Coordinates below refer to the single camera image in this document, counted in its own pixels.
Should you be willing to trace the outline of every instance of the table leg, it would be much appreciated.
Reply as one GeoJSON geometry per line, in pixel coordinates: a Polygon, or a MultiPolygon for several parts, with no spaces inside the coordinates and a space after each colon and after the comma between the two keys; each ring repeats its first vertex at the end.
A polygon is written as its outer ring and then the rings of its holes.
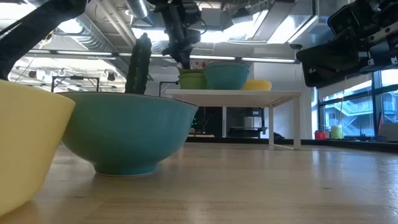
{"type": "Polygon", "coordinates": [[[301,127],[300,127],[300,97],[293,99],[293,148],[295,150],[301,149],[301,127]]]}
{"type": "Polygon", "coordinates": [[[274,144],[274,106],[268,107],[268,133],[269,133],[269,144],[274,144]]]}

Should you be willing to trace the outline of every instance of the ceiling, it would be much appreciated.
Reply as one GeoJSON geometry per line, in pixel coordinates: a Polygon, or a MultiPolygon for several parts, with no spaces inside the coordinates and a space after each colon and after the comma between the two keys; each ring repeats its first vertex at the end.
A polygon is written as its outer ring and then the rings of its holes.
{"type": "MultiPolygon", "coordinates": [[[[145,22],[145,20],[132,20],[128,13],[125,0],[92,0],[87,5],[85,14],[80,16],[78,21],[85,21],[85,28],[90,30],[90,32],[97,32],[96,35],[100,36],[101,41],[105,42],[108,46],[104,51],[131,52],[132,50],[131,44],[129,44],[131,40],[127,39],[126,41],[126,38],[123,38],[120,33],[120,30],[123,29],[120,28],[121,24],[118,22],[117,17],[115,15],[112,15],[111,18],[109,18],[109,16],[107,17],[106,13],[98,7],[99,2],[104,3],[105,1],[109,1],[113,5],[119,17],[123,20],[123,23],[128,27],[137,29],[162,29],[164,26],[162,20],[159,19],[160,15],[154,14],[153,12],[150,12],[150,18],[153,19],[152,22],[154,23],[154,27],[148,28],[149,24],[145,22]],[[115,28],[111,20],[116,21],[116,24],[119,25],[118,29],[115,28]]],[[[192,54],[259,58],[295,58],[296,50],[292,49],[289,44],[285,44],[284,42],[287,42],[294,34],[298,34],[301,30],[303,30],[303,32],[292,41],[292,44],[301,44],[304,48],[307,48],[326,42],[332,36],[326,24],[328,16],[333,14],[342,5],[346,4],[347,1],[348,0],[297,0],[295,3],[291,3],[291,1],[285,0],[240,0],[197,2],[202,9],[202,18],[208,24],[209,31],[207,35],[209,35],[210,38],[207,38],[204,42],[197,43],[192,54]],[[224,7],[226,12],[221,12],[220,7],[224,7]],[[251,38],[247,38],[248,34],[246,34],[247,40],[232,39],[226,42],[216,41],[218,38],[218,36],[215,36],[216,34],[227,33],[227,29],[225,29],[224,25],[225,19],[220,19],[224,16],[223,13],[230,17],[230,14],[233,14],[238,7],[248,7],[251,13],[253,12],[254,14],[258,12],[257,15],[261,15],[261,12],[267,10],[267,14],[262,20],[258,19],[259,22],[253,21],[250,26],[230,29],[233,31],[231,34],[232,36],[239,36],[241,33],[248,30],[248,33],[253,33],[251,38]]],[[[103,5],[109,12],[110,8],[106,7],[106,4],[103,5]]],[[[0,30],[13,23],[16,19],[21,18],[24,14],[29,13],[34,7],[26,4],[13,4],[12,10],[16,11],[8,14],[5,13],[6,10],[4,9],[4,7],[0,6],[0,30]]],[[[203,29],[203,24],[196,24],[194,28],[203,29]]],[[[83,32],[83,34],[69,34],[65,33],[64,30],[57,29],[50,42],[46,44],[43,44],[43,42],[39,43],[35,49],[41,47],[43,50],[93,51],[84,45],[84,43],[82,44],[83,41],[81,40],[85,37],[88,37],[87,32],[83,32]]],[[[153,53],[157,53],[167,46],[167,41],[160,40],[153,45],[157,47],[154,47],[152,51],[153,53]]],[[[90,58],[90,60],[88,60],[88,57],[84,56],[28,54],[16,64],[10,76],[13,80],[19,77],[19,82],[42,82],[34,78],[29,78],[29,76],[26,75],[28,70],[22,74],[24,71],[22,68],[29,66],[29,70],[41,69],[45,70],[48,74],[64,70],[70,74],[79,73],[89,77],[102,77],[101,84],[107,87],[108,83],[110,83],[106,79],[107,72],[105,72],[105,70],[107,70],[116,72],[116,80],[114,81],[114,85],[112,85],[116,86],[118,89],[122,89],[125,81],[123,76],[126,75],[125,72],[128,61],[128,57],[122,59],[117,58],[117,60],[95,58],[90,58]]],[[[175,81],[178,78],[178,70],[173,60],[154,58],[151,61],[149,75],[155,82],[175,81]]],[[[81,82],[81,84],[90,85],[91,83],[85,80],[81,82]]],[[[56,90],[64,91],[67,90],[67,88],[60,87],[56,90]]]]}

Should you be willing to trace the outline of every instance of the cactus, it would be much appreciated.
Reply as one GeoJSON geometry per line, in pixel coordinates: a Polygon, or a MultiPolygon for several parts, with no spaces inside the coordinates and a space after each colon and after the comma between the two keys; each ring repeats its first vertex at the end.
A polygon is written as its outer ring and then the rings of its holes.
{"type": "Polygon", "coordinates": [[[132,49],[125,93],[144,94],[148,81],[151,47],[150,38],[144,33],[132,49]]]}

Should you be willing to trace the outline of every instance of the bowl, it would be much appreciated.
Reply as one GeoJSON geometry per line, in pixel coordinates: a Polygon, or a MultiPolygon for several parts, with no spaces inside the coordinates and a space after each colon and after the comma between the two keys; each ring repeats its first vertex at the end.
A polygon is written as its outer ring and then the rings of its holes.
{"type": "Polygon", "coordinates": [[[240,90],[248,74],[249,67],[239,62],[216,62],[205,68],[207,84],[214,90],[240,90]]]}
{"type": "Polygon", "coordinates": [[[76,103],[62,142],[102,175],[155,171],[180,149],[198,109],[190,103],[127,93],[61,93],[76,103]]]}
{"type": "Polygon", "coordinates": [[[0,81],[0,216],[44,183],[75,103],[38,88],[0,81]]]}
{"type": "Polygon", "coordinates": [[[248,80],[242,90],[270,91],[272,83],[268,80],[248,80]]]}

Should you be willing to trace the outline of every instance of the white table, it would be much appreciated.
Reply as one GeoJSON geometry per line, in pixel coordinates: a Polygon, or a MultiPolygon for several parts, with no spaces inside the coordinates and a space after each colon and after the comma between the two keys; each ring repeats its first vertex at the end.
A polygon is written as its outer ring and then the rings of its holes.
{"type": "Polygon", "coordinates": [[[269,109],[269,144],[274,145],[274,107],[293,101],[294,145],[301,148],[300,95],[298,91],[254,90],[166,90],[169,98],[183,100],[198,106],[229,106],[269,109]]]}

